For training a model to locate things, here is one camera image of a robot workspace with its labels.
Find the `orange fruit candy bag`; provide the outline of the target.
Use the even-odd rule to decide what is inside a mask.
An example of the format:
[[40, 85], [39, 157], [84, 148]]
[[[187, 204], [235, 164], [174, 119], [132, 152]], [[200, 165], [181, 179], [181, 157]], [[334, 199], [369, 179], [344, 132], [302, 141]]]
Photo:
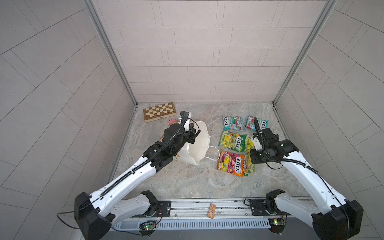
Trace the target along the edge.
[[244, 175], [245, 155], [221, 151], [218, 160], [218, 170], [242, 178]]

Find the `wooden chessboard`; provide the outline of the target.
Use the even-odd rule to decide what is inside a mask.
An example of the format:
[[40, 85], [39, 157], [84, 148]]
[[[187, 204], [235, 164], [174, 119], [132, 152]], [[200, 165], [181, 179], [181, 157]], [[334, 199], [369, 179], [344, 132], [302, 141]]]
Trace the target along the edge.
[[174, 103], [166, 103], [143, 109], [145, 123], [153, 122], [177, 114]]

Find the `left controller board with LED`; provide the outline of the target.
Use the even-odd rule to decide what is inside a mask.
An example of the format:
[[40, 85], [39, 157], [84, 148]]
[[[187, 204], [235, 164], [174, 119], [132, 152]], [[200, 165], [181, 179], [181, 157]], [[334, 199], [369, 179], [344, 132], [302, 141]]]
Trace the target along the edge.
[[143, 222], [139, 225], [139, 232], [142, 237], [148, 236], [150, 237], [156, 230], [157, 222], [155, 221], [147, 221]]

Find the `teal mint candy bag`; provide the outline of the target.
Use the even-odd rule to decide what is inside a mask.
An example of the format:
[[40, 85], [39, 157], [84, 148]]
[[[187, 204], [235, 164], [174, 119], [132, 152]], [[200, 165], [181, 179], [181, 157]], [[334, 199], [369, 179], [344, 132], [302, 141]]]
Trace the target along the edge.
[[259, 124], [259, 129], [264, 130], [268, 127], [269, 121], [264, 120], [264, 119], [259, 119], [253, 116], [248, 116], [247, 118], [247, 123], [246, 123], [246, 128], [252, 130], [252, 131], [257, 131], [258, 129], [256, 128], [256, 123]]
[[245, 126], [241, 116], [223, 116], [224, 130], [244, 131]]

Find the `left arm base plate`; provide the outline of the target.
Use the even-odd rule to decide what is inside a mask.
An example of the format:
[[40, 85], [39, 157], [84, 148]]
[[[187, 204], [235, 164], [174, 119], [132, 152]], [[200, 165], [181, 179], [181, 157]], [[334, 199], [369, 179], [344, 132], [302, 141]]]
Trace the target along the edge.
[[141, 215], [135, 215], [133, 218], [154, 218], [154, 217], [169, 217], [171, 212], [171, 201], [158, 201], [157, 205], [151, 205], [150, 208]]

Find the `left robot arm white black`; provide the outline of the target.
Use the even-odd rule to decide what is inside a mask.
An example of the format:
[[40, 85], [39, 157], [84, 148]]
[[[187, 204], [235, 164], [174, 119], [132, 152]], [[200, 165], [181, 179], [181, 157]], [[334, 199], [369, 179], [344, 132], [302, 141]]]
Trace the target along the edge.
[[129, 209], [119, 211], [123, 198], [147, 178], [159, 172], [173, 161], [173, 158], [186, 143], [194, 144], [201, 132], [199, 125], [187, 120], [185, 129], [173, 124], [164, 131], [162, 141], [150, 146], [143, 155], [118, 178], [87, 194], [76, 196], [74, 219], [86, 240], [99, 240], [118, 221], [118, 217], [152, 214], [157, 207], [157, 199], [150, 191], [144, 191], [132, 201], [127, 201]]

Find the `white paper bag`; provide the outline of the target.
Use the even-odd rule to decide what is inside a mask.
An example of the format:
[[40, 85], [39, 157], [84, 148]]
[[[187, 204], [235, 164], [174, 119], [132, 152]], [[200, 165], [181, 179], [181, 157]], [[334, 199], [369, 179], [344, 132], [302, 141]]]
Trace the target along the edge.
[[201, 160], [204, 158], [218, 161], [220, 157], [217, 159], [213, 159], [206, 156], [209, 148], [213, 148], [218, 152], [218, 156], [220, 156], [220, 150], [217, 147], [210, 145], [211, 136], [208, 133], [207, 125], [203, 121], [197, 121], [197, 125], [200, 127], [200, 134], [196, 137], [195, 143], [185, 143], [185, 145], [181, 148], [181, 150], [177, 153], [177, 155], [173, 158], [173, 160], [184, 162], [187, 164], [197, 166]]

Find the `right controller board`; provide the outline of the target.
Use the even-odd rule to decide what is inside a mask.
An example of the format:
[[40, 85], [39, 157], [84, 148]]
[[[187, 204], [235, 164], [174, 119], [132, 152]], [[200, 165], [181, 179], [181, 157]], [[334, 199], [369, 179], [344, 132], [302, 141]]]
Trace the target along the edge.
[[278, 234], [278, 235], [281, 235], [284, 230], [285, 230], [285, 227], [286, 227], [286, 223], [283, 219], [281, 218], [278, 218], [278, 219], [268, 219], [269, 220], [269, 224], [270, 224], [270, 232], [272, 232], [273, 234]]

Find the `green yellow candy bag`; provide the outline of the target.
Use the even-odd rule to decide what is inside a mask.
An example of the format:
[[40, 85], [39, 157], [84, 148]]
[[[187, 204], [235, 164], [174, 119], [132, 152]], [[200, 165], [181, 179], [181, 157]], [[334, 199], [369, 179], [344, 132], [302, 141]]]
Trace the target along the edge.
[[251, 160], [251, 153], [247, 153], [245, 155], [245, 163], [244, 163], [244, 169], [243, 169], [243, 176], [248, 177], [249, 174], [254, 173], [256, 170], [255, 164], [252, 163]]

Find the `aluminium front rail frame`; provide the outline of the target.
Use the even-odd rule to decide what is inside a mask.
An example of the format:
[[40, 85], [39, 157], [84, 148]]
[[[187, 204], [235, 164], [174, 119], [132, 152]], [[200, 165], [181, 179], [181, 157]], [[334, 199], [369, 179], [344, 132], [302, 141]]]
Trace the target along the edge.
[[[133, 218], [135, 215], [144, 214], [151, 205], [157, 205], [158, 201], [171, 201], [171, 212], [169, 219], [206, 219], [210, 204], [217, 206], [215, 218], [251, 218], [251, 209], [243, 203], [244, 198], [228, 199], [170, 199], [157, 200], [154, 196], [140, 194], [129, 200], [122, 200], [114, 206], [105, 206], [104, 201], [96, 201], [93, 206], [97, 213], [103, 217], [114, 215], [113, 223]], [[298, 219], [311, 219], [313, 214], [324, 214], [312, 199], [294, 198], [287, 194], [280, 194], [276, 200], [266, 198], [266, 208], [269, 212], [280, 210]]]

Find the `small pink pig toy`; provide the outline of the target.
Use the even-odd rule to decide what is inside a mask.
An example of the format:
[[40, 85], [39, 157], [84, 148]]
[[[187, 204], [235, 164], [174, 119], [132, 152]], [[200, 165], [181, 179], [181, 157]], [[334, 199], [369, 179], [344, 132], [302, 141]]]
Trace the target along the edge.
[[179, 121], [177, 119], [171, 119], [168, 121], [169, 126], [172, 124], [177, 124]]

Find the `green spring tea candy bag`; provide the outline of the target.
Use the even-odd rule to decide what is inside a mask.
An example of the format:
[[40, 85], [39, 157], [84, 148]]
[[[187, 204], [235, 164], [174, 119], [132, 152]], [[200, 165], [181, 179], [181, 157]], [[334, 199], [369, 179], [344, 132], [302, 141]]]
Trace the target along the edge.
[[226, 149], [230, 149], [230, 150], [239, 152], [240, 150], [238, 150], [235, 146], [236, 139], [239, 136], [240, 135], [238, 135], [238, 134], [231, 133], [231, 132], [224, 130], [221, 134], [221, 137], [220, 137], [219, 147], [223, 147]]

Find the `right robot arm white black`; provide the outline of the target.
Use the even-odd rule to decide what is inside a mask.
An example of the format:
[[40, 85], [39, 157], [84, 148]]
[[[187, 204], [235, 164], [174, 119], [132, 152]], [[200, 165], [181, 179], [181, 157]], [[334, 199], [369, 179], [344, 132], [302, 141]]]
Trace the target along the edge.
[[305, 159], [290, 140], [279, 140], [269, 128], [254, 133], [253, 164], [278, 163], [289, 170], [310, 194], [315, 205], [276, 189], [266, 194], [269, 215], [287, 213], [312, 227], [321, 240], [348, 240], [361, 231], [364, 209], [336, 191]]

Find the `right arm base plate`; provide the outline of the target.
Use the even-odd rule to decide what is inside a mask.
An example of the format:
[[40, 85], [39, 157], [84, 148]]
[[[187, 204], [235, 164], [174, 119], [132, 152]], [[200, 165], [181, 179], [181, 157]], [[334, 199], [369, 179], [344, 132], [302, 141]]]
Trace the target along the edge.
[[266, 208], [265, 199], [244, 199], [243, 203], [251, 209], [252, 216], [289, 216], [288, 213], [277, 210], [269, 212]]

